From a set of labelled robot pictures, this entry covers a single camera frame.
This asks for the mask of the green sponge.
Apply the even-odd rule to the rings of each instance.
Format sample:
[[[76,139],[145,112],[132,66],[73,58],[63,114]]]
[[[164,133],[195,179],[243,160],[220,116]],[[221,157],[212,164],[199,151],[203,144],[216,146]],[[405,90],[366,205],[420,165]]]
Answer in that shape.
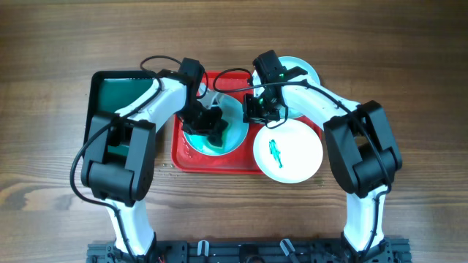
[[[214,147],[222,148],[223,134],[229,126],[228,123],[218,123],[207,137],[207,141]]]

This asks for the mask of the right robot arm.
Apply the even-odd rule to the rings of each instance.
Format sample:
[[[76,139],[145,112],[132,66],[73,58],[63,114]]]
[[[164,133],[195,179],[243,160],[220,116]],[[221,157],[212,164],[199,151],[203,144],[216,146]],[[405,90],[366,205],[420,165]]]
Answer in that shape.
[[[259,168],[283,183],[301,182],[316,172],[317,139],[281,109],[293,109],[323,131],[331,172],[347,194],[343,236],[360,258],[383,240],[382,213],[402,157],[385,111],[376,101],[345,99],[320,85],[307,63],[278,57],[273,50],[253,61],[254,94],[244,97],[244,121],[261,123],[254,139]]]

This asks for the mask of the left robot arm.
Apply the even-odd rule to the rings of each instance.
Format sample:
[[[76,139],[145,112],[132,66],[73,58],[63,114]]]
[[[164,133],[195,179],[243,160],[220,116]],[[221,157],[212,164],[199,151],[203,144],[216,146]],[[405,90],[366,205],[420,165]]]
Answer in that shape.
[[[205,106],[198,89],[208,82],[202,64],[179,61],[176,71],[100,71],[91,79],[91,97],[84,144],[70,169],[75,185],[77,164],[81,182],[93,199],[105,206],[116,232],[109,245],[90,244],[89,262],[160,262],[156,233],[148,222],[144,198],[151,187],[156,133],[172,115],[188,134],[207,138],[219,147],[227,122],[218,107]]]

